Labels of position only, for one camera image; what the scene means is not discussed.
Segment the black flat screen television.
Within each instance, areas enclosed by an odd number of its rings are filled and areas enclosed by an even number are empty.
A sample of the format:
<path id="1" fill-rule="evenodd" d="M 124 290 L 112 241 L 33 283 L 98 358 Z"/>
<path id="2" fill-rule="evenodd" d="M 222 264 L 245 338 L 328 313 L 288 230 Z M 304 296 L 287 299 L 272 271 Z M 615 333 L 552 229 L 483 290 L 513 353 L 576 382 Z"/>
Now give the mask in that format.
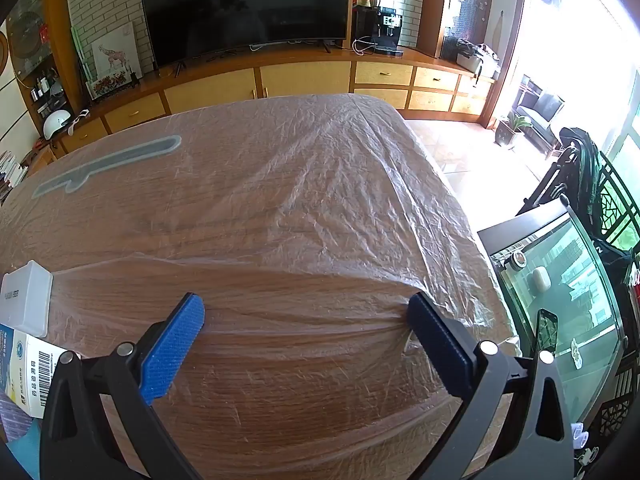
<path id="1" fill-rule="evenodd" d="M 348 0 L 142 0 L 142 6 L 160 67 L 218 51 L 347 34 Z"/>

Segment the black coffee machine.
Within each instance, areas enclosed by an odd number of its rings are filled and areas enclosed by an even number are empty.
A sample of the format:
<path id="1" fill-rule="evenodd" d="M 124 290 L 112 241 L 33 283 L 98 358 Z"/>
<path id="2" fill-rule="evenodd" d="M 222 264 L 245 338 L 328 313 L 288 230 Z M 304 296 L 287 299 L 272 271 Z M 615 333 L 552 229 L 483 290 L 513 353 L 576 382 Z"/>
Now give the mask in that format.
<path id="1" fill-rule="evenodd" d="M 381 6 L 376 9 L 371 35 L 373 50 L 376 53 L 401 56 L 398 48 L 402 27 L 402 16 L 395 9 Z"/>

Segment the white dome helmet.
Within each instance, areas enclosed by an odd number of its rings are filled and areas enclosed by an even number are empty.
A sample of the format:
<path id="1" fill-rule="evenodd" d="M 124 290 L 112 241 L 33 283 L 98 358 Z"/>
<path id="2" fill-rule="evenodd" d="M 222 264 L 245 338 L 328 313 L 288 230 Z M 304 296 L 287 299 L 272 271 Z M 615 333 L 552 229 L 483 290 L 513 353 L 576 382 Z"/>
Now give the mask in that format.
<path id="1" fill-rule="evenodd" d="M 72 116 L 67 110 L 61 108 L 52 112 L 44 121 L 42 127 L 43 137 L 50 140 L 55 133 L 63 130 L 72 121 Z"/>

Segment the white plastic box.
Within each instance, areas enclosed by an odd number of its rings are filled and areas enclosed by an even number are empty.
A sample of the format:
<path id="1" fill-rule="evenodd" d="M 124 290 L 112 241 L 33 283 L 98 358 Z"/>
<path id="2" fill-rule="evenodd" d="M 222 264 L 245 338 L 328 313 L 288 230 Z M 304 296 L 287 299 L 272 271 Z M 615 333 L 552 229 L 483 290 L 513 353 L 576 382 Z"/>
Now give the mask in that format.
<path id="1" fill-rule="evenodd" d="M 0 323 L 37 338 L 48 333 L 53 275 L 39 263 L 2 276 Z"/>

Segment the potted green plant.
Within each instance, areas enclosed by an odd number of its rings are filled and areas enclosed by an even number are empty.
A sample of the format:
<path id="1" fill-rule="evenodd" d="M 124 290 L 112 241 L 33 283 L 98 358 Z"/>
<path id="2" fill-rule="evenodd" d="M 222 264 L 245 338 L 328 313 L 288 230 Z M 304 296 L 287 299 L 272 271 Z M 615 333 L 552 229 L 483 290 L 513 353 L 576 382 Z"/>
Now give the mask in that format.
<path id="1" fill-rule="evenodd" d="M 505 118 L 498 121 L 495 132 L 495 144 L 499 146 L 511 146 L 518 133 L 524 128 L 530 127 L 532 121 L 529 117 L 516 114 L 513 110 Z"/>

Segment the blue white medicine carton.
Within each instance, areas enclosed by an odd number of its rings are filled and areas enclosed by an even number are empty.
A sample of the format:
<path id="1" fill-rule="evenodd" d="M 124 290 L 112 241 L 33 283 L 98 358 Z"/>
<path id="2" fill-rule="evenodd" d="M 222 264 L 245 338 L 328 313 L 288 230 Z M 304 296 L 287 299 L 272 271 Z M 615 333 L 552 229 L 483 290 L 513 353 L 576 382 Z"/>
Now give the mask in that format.
<path id="1" fill-rule="evenodd" d="M 43 418 L 51 380 L 64 349 L 14 328 L 0 327 L 1 391 L 31 418 Z"/>

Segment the black smartphone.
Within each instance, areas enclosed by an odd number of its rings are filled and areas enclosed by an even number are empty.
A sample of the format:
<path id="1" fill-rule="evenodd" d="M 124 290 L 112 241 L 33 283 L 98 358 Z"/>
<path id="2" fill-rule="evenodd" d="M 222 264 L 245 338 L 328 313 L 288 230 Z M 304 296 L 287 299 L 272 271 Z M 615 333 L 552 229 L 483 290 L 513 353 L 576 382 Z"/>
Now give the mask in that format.
<path id="1" fill-rule="evenodd" d="M 534 350 L 536 352 L 547 351 L 554 356 L 556 344 L 558 343 L 558 331 L 558 317 L 547 309 L 539 309 L 537 312 Z"/>

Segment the horse picture on canvas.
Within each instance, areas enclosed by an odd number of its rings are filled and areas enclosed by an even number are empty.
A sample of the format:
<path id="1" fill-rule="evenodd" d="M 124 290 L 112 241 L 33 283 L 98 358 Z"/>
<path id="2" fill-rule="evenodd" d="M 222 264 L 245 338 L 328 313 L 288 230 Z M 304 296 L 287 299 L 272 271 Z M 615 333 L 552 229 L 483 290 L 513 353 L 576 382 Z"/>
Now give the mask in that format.
<path id="1" fill-rule="evenodd" d="M 143 73 L 138 57 L 134 24 L 127 22 L 108 32 L 91 44 L 96 76 L 103 78 L 120 70 L 135 73 L 141 78 Z"/>

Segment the black folded stroller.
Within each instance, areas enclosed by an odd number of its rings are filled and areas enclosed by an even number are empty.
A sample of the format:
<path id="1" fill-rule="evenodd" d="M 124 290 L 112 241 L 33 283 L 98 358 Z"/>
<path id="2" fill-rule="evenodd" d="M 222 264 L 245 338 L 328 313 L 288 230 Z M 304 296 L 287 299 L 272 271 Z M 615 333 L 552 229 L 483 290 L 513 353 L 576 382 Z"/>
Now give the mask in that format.
<path id="1" fill-rule="evenodd" d="M 518 214 L 565 196 L 578 218 L 591 226 L 592 215 L 597 211 L 599 150 L 581 128 L 562 128 L 560 140 L 559 158 L 552 162 L 533 194 L 524 200 Z"/>

